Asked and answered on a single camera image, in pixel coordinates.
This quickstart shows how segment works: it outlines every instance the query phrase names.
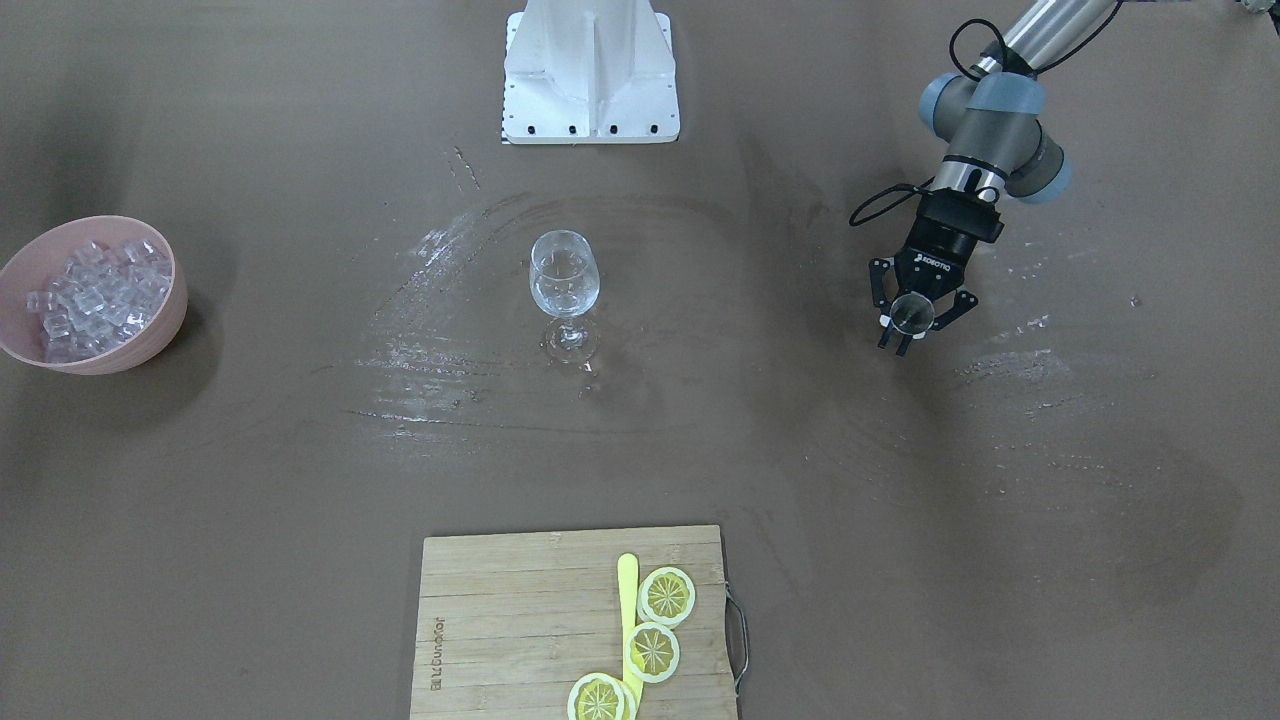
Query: robotiq logo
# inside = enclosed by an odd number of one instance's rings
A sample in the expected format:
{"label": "robotiq logo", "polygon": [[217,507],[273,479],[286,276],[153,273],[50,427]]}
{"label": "robotiq logo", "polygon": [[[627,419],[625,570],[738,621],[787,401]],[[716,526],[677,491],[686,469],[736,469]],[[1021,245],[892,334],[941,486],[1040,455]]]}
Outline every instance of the robotiq logo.
{"label": "robotiq logo", "polygon": [[951,265],[947,265],[942,260],[934,260],[933,258],[927,258],[923,252],[916,252],[914,261],[915,263],[924,263],[925,265],[933,265],[934,268],[938,268],[940,270],[943,270],[943,272],[947,272],[947,273],[951,272]]}

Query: wooden cutting board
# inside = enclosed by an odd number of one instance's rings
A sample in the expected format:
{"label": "wooden cutting board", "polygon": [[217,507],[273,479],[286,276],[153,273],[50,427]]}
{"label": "wooden cutting board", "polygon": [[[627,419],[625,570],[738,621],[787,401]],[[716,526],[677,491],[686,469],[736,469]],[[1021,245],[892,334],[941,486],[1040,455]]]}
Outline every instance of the wooden cutting board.
{"label": "wooden cutting board", "polygon": [[640,579],[675,565],[698,588],[680,667],[645,685],[637,720],[737,720],[717,525],[428,538],[410,716],[564,720],[575,680],[621,678],[623,552]]}

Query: yellow spatula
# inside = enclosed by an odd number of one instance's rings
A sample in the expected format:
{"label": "yellow spatula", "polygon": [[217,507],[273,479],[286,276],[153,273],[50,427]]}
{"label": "yellow spatula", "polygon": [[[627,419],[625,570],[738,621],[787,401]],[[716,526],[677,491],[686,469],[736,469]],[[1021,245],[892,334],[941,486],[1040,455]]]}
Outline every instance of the yellow spatula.
{"label": "yellow spatula", "polygon": [[626,552],[618,556],[618,600],[622,601],[622,683],[636,696],[644,692],[644,680],[627,666],[627,638],[636,626],[636,592],[640,587],[640,562],[635,555]]}

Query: lemon slice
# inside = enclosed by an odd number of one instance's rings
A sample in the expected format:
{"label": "lemon slice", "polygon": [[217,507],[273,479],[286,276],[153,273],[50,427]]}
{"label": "lemon slice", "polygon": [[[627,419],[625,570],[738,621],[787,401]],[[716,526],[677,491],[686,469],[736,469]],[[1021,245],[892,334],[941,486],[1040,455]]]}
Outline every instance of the lemon slice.
{"label": "lemon slice", "polygon": [[568,720],[627,720],[622,683],[604,673],[589,673],[568,692]]}
{"label": "lemon slice", "polygon": [[668,628],[685,621],[694,611],[694,580],[680,568],[658,568],[640,583],[636,611],[652,623]]}
{"label": "lemon slice", "polygon": [[660,683],[680,665],[680,642],[662,623],[640,623],[627,638],[627,666],[646,683]]}
{"label": "lemon slice", "polygon": [[622,685],[622,694],[627,698],[627,711],[622,715],[622,720],[636,720],[636,712],[640,711],[640,701],[636,700],[636,693],[631,692],[631,688],[626,683],[618,683]]}

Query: glass base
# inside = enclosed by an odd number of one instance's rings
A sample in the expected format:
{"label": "glass base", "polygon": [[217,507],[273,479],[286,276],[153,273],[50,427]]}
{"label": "glass base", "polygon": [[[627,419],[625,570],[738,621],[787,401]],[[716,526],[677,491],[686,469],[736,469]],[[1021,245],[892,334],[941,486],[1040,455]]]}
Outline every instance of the glass base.
{"label": "glass base", "polygon": [[580,365],[595,355],[599,332],[586,318],[556,318],[543,331],[543,348],[557,363]]}

